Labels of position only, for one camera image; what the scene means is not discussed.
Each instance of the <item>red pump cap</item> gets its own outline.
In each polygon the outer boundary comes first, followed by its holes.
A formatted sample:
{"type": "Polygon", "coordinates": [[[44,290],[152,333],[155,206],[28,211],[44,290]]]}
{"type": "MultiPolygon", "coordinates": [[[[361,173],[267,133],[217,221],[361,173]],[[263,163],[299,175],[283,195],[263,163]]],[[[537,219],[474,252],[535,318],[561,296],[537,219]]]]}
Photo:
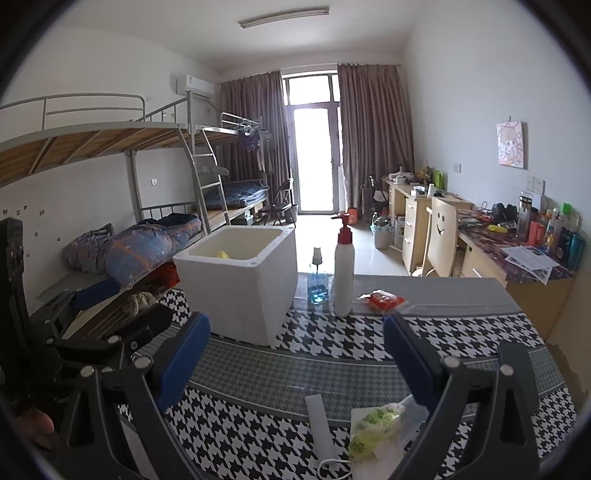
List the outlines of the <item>red pump cap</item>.
{"type": "Polygon", "coordinates": [[[336,217],[331,217],[333,220],[339,219],[343,221],[343,228],[339,231],[339,243],[341,245],[349,245],[353,243],[353,232],[349,228],[349,214],[340,213],[336,217]]]}

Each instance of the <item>balcony door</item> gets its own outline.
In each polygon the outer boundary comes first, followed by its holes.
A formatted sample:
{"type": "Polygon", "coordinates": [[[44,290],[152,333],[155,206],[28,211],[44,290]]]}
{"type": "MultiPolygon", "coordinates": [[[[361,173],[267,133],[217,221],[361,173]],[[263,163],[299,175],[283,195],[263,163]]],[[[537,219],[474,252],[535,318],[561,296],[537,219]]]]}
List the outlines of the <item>balcony door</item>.
{"type": "Polygon", "coordinates": [[[331,72],[284,81],[290,160],[299,212],[336,213],[342,163],[338,78],[331,72]]]}

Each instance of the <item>smiley face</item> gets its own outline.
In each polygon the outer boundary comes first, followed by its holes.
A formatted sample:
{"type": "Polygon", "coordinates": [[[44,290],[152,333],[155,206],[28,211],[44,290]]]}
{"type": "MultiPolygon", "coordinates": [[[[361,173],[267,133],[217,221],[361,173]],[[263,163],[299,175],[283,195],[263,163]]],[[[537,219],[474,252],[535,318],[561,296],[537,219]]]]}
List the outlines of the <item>smiley face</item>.
{"type": "Polygon", "coordinates": [[[445,226],[443,225],[445,223],[445,215],[441,215],[441,212],[437,212],[437,222],[435,222],[435,226],[437,227],[437,233],[439,233],[439,235],[442,235],[443,232],[445,231],[445,226]]]}

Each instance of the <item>white pump bottle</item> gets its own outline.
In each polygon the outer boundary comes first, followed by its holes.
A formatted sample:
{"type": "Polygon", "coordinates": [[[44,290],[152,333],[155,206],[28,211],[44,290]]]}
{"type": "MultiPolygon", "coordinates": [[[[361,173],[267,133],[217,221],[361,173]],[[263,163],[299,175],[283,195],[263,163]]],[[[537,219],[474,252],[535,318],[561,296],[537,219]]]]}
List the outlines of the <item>white pump bottle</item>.
{"type": "Polygon", "coordinates": [[[333,219],[340,219],[343,222],[343,228],[339,231],[339,243],[335,249],[333,305],[337,317],[346,317],[353,307],[353,271],[355,269],[353,232],[349,228],[348,213],[341,213],[333,219]]]}

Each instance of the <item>curtain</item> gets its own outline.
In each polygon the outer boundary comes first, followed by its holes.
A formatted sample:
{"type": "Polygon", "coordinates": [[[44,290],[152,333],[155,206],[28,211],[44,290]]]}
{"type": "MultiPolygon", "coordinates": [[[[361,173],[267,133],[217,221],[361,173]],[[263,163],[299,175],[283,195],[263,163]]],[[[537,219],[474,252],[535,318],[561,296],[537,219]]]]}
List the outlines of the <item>curtain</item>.
{"type": "Polygon", "coordinates": [[[410,108],[394,65],[339,65],[343,172],[349,207],[371,175],[414,171],[410,108]]]}
{"type": "MultiPolygon", "coordinates": [[[[281,74],[279,71],[263,73],[222,83],[220,105],[223,112],[256,121],[262,118],[263,129],[270,132],[265,150],[269,155],[267,174],[272,198],[279,185],[291,176],[281,74]]],[[[247,152],[237,142],[222,147],[220,164],[230,171],[230,181],[262,178],[256,151],[247,152]]]]}

